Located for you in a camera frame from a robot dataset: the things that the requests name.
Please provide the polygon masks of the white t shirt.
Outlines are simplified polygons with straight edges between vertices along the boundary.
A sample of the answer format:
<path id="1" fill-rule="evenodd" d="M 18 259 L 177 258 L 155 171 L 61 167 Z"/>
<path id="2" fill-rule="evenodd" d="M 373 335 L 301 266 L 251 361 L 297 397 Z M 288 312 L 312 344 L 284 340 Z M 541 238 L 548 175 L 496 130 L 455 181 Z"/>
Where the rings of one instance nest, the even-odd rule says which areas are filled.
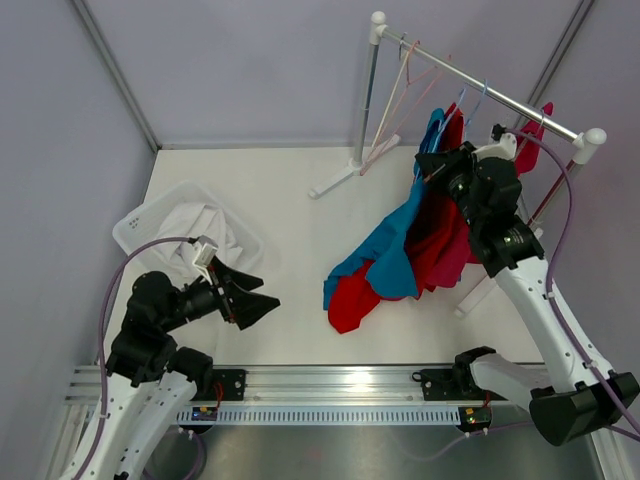
<path id="1" fill-rule="evenodd" d="M 235 267 L 243 253 L 236 235 L 227 222 L 225 212 L 205 203 L 187 202 L 176 205 L 160 224 L 156 238 L 205 236 L 216 247 L 216 256 L 227 266 Z M 152 248 L 171 270 L 194 280 L 199 272 L 193 266 L 196 251 L 188 243 L 163 243 Z"/>

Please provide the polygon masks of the pink wire hanger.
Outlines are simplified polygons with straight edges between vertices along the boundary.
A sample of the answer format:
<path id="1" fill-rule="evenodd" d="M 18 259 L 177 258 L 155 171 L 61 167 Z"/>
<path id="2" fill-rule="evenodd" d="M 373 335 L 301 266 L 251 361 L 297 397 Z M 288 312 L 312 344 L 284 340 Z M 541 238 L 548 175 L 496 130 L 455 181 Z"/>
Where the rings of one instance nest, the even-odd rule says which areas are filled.
<path id="1" fill-rule="evenodd" d="M 401 140 L 401 130 L 409 122 L 418 110 L 418 107 L 424 102 L 425 98 L 430 94 L 443 75 L 440 68 L 436 65 L 426 68 L 420 74 L 413 75 L 411 73 L 411 60 L 417 56 L 417 50 L 420 45 L 421 42 L 416 40 L 406 52 L 409 54 L 409 88 L 407 89 L 404 102 L 400 106 L 397 116 L 392 123 L 392 129 L 397 130 L 399 142 Z"/>

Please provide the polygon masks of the light blue wire hanger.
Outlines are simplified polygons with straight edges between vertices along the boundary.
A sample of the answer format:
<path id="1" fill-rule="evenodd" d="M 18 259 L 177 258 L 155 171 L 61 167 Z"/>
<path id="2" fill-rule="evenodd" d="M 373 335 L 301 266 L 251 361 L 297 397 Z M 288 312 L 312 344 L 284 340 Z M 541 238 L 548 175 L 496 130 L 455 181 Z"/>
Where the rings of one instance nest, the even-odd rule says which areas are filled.
<path id="1" fill-rule="evenodd" d="M 454 115 L 459 111 L 461 103 L 465 98 L 466 92 L 467 92 L 467 88 L 463 87 L 459 92 L 458 99 L 455 102 L 453 102 L 452 105 L 450 106 L 450 108 L 445 112 L 444 120 L 441 122 L 441 124 L 440 124 L 440 126 L 439 126 L 439 128 L 437 130 L 436 136 L 435 136 L 435 145 L 430 150 L 431 153 L 435 152 L 436 149 L 440 146 L 441 138 L 442 138 L 447 126 L 449 125 L 449 123 L 453 119 Z"/>

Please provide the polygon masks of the blue t shirt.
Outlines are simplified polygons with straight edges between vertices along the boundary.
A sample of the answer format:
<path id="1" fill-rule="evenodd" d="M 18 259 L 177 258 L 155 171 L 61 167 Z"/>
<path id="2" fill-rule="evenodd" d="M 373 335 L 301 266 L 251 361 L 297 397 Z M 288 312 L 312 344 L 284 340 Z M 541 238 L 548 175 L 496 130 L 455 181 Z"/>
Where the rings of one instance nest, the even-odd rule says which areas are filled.
<path id="1" fill-rule="evenodd" d="M 418 287 L 405 251 L 409 229 L 427 192 L 418 164 L 413 165 L 413 182 L 407 200 L 387 215 L 368 237 L 329 273 L 323 284 L 323 309 L 328 310 L 339 280 L 350 277 L 365 264 L 365 280 L 384 299 L 417 296 Z"/>

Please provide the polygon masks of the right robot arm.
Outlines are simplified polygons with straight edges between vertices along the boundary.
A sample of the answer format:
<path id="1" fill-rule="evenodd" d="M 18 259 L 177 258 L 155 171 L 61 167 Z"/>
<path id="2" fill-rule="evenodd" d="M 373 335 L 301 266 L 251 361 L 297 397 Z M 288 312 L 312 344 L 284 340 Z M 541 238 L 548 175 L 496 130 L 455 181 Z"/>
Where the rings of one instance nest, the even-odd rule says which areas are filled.
<path id="1" fill-rule="evenodd" d="M 555 286 L 541 244 L 516 213 L 522 185 L 513 161 L 481 158 L 464 143 L 419 153 L 416 162 L 430 190 L 462 214 L 473 255 L 516 308 L 546 367 L 536 372 L 477 347 L 456 356 L 454 389 L 464 397 L 489 391 L 526 410 L 554 446 L 613 427 L 637 398 L 639 383 L 596 351 Z"/>

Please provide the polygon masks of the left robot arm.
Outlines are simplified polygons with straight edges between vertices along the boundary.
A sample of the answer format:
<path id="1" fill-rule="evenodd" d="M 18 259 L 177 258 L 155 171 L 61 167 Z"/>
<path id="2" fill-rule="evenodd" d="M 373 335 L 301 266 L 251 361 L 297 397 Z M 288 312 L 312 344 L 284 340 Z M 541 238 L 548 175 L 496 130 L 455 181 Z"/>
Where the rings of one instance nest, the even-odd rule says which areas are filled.
<path id="1" fill-rule="evenodd" d="M 262 284 L 218 259 L 181 288 L 160 271 L 138 277 L 100 364 L 98 405 L 63 478 L 141 478 L 178 412 L 219 390 L 212 357 L 178 346 L 172 331 L 214 312 L 241 330 L 253 326 L 281 304 L 258 293 Z"/>

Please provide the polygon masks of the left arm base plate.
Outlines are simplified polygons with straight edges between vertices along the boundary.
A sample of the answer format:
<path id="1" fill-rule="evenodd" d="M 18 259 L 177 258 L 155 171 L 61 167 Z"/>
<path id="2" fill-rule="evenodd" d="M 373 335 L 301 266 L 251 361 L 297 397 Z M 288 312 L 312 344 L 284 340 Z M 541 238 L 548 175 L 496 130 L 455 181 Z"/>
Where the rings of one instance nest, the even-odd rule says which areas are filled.
<path id="1" fill-rule="evenodd" d="M 212 368 L 196 381 L 193 401 L 241 402 L 245 397 L 247 371 L 239 368 Z"/>

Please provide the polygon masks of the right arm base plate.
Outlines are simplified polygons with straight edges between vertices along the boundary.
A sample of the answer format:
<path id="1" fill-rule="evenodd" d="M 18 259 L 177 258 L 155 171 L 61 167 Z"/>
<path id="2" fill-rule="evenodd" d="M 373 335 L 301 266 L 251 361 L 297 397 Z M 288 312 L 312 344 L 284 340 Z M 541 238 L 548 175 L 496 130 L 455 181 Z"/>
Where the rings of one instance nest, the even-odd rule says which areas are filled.
<path id="1" fill-rule="evenodd" d="M 478 389 L 464 391 L 453 379 L 451 368 L 424 368 L 413 371 L 411 379 L 418 383 L 425 401 L 504 401 L 494 392 Z"/>

